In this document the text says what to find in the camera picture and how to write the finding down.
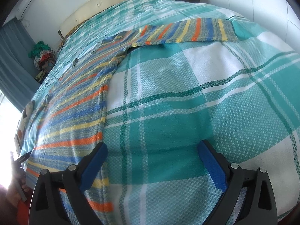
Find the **left hand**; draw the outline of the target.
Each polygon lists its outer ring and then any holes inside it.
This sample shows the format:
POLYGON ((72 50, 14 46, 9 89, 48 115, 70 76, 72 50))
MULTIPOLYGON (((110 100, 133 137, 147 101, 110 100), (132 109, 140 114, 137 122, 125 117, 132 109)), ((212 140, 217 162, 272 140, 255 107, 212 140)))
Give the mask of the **left hand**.
MULTIPOLYGON (((25 172, 24 172, 24 178, 22 179, 22 183, 23 183, 22 188, 23 188, 23 190, 24 190, 24 192, 25 192, 25 194, 28 198, 28 196, 31 193, 32 189, 26 185, 26 173, 25 172)), ((7 194, 6 194, 6 199, 13 206, 13 208, 17 208, 18 202, 21 200, 21 197, 18 194, 12 180, 11 180, 11 183, 9 185, 9 188, 8 188, 8 191, 7 191, 7 194)))

